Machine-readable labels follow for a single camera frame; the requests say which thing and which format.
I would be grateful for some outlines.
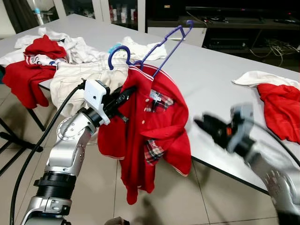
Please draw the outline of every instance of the floor tile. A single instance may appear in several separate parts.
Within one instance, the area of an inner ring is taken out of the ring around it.
[[[2,166],[8,162],[11,157],[18,151],[19,149],[6,149],[0,154],[0,166]],[[10,202],[12,193],[15,186],[15,181],[17,176],[19,175],[19,171],[23,166],[26,157],[28,156],[30,150],[26,150],[0,177],[0,199],[1,199],[1,207],[0,207],[0,224],[6,225],[9,224],[9,212],[10,212]],[[21,202],[25,196],[26,190],[30,183],[33,172],[36,168],[38,160],[41,156],[41,153],[36,153],[31,162],[29,163],[21,184],[19,186],[15,215],[17,215],[19,208],[21,206]]]
[[[270,197],[194,162],[210,223],[276,217]]]
[[[5,84],[0,84],[0,98],[6,98],[10,94],[10,88]]]
[[[114,216],[121,216],[133,225],[208,223],[194,168],[188,177],[183,177],[165,161],[160,160],[156,166],[155,185],[151,194],[140,191],[137,203],[129,205],[118,164]]]
[[[45,151],[33,175],[30,188],[20,209],[17,222],[20,222],[28,203],[37,188],[33,182],[43,175],[45,163],[51,148]],[[113,217],[117,162],[102,156],[96,145],[86,147],[85,160],[72,194],[70,215],[66,217],[73,225],[100,225]]]
[[[254,219],[246,221],[237,221],[237,222],[227,222],[220,224],[211,224],[211,225],[278,225],[277,218],[268,218],[268,219]]]
[[[49,123],[49,120],[51,120],[55,108],[53,105],[50,105],[49,107],[38,106],[35,111],[42,123],[45,124]],[[26,108],[13,94],[9,94],[0,105],[0,118],[7,123],[10,129],[13,130],[19,138],[28,142],[36,143],[43,134],[36,122],[27,112]],[[5,140],[0,139],[0,146],[5,142]]]

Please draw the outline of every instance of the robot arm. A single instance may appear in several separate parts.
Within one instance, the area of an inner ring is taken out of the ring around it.
[[[238,105],[232,108],[229,124],[208,114],[194,121],[212,136],[216,144],[243,157],[245,164],[264,182],[281,225],[299,225],[300,169],[286,154],[249,137],[253,124],[244,119],[252,115],[251,105]]]
[[[43,177],[36,180],[32,197],[21,225],[70,225],[63,217],[71,208],[71,195],[84,160],[85,147],[96,128],[110,123],[135,87],[120,93],[99,81],[87,80],[84,98],[90,106],[63,120],[57,128],[57,141],[50,152]]]

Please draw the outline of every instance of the blue hanger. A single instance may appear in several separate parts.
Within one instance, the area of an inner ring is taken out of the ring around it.
[[[192,20],[187,20],[187,25],[189,25],[189,29],[186,33],[184,33],[184,30],[182,28],[182,25],[179,25],[178,27],[176,27],[174,30],[172,30],[170,33],[168,33],[164,40],[161,43],[158,43],[157,45],[155,45],[150,52],[147,53],[147,55],[142,59],[142,63],[145,62],[145,60],[148,58],[148,56],[157,48],[160,47],[164,42],[166,42],[168,40],[168,37],[170,37],[173,33],[175,33],[176,31],[180,30],[181,34],[182,34],[182,38],[181,40],[178,42],[178,44],[173,48],[173,50],[170,52],[169,55],[167,55],[167,57],[165,58],[165,60],[163,61],[163,63],[160,65],[160,67],[157,69],[157,71],[153,74],[153,77],[156,76],[156,74],[160,71],[161,67],[163,67],[163,65],[168,61],[168,59],[170,58],[170,56],[173,54],[173,52],[176,50],[176,48],[181,44],[181,42],[184,40],[184,38],[188,35],[188,33],[191,31],[191,29],[194,26],[194,22]]]
[[[115,54],[117,51],[119,50],[125,50],[127,52],[127,59],[126,59],[126,63],[127,65],[136,65],[136,64],[141,64],[141,70],[143,69],[143,62],[141,60],[137,60],[135,61],[134,63],[131,63],[130,62],[130,50],[127,46],[125,45],[121,45],[117,48],[115,48],[110,54],[109,54],[109,57],[108,57],[108,66],[109,66],[109,69],[110,70],[113,70],[113,65],[112,65],[112,58],[113,58],[113,54]]]
[[[184,38],[188,35],[188,33],[191,31],[191,29],[194,26],[194,22],[192,20],[187,20],[187,25],[189,25],[189,29],[188,31],[185,33],[183,30],[182,25],[179,25],[178,27],[176,27],[174,30],[172,30],[170,33],[168,33],[164,40],[158,44],[156,44],[148,53],[147,55],[145,55],[145,57],[142,60],[137,60],[134,63],[130,62],[130,50],[128,47],[121,45],[120,47],[115,48],[109,55],[108,57],[108,66],[109,68],[112,70],[113,69],[113,65],[112,65],[112,58],[113,58],[113,54],[121,49],[125,50],[127,52],[127,59],[126,59],[126,63],[128,65],[136,65],[136,64],[140,64],[141,67],[140,69],[143,69],[143,64],[146,61],[146,59],[149,57],[149,55],[157,48],[160,47],[163,43],[165,43],[168,40],[168,37],[171,36],[173,33],[175,33],[176,31],[180,30],[181,34],[182,34],[182,38],[181,40],[177,43],[177,45],[172,49],[172,51],[170,52],[169,55],[167,55],[167,57],[165,58],[165,60],[163,61],[163,63],[159,66],[159,68],[157,69],[157,71],[153,74],[153,77],[156,76],[156,74],[160,71],[160,69],[163,67],[163,65],[168,61],[168,59],[170,58],[170,56],[173,54],[173,52],[176,50],[176,48],[181,44],[181,42],[184,40]]]

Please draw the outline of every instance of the bottle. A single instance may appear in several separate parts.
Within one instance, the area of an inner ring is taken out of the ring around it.
[[[113,22],[117,22],[117,9],[113,8],[112,9],[112,14],[113,14]]]
[[[137,8],[135,7],[135,11],[133,12],[133,20],[137,22]]]
[[[41,16],[41,11],[39,10],[39,8],[35,8],[34,12],[37,14],[37,20],[38,20],[38,24],[39,25],[44,25],[42,16]]]
[[[127,5],[122,6],[122,12],[121,12],[121,22],[126,23],[127,21]]]
[[[117,4],[117,22],[121,21],[121,4]]]
[[[132,9],[130,9],[130,19],[131,19],[131,21],[134,21],[135,19],[134,19],[134,12],[135,12],[135,8],[132,8]]]
[[[109,15],[111,16],[111,23],[113,22],[113,6],[109,6]]]

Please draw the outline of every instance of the red shirt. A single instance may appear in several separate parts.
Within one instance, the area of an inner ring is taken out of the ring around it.
[[[47,35],[37,38],[24,52],[25,55],[47,55],[51,59],[63,58],[67,55],[63,47],[56,41],[51,41]],[[11,92],[18,97],[23,106],[29,109],[48,106],[48,99],[44,96],[38,84],[53,78],[56,71],[54,66],[28,64],[25,60],[9,64],[5,68],[3,83],[11,88]]]
[[[184,176],[191,167],[184,129],[188,107],[168,74],[160,70],[153,79],[156,70],[149,65],[144,65],[143,71],[129,66],[122,90],[136,86],[137,91],[119,108],[129,121],[125,124],[115,116],[98,134],[100,152],[121,159],[121,179],[129,204],[136,202],[138,188],[153,191],[155,164],[161,157]]]
[[[293,86],[262,83],[257,86],[264,101],[264,116],[281,140],[300,144],[300,90]]]

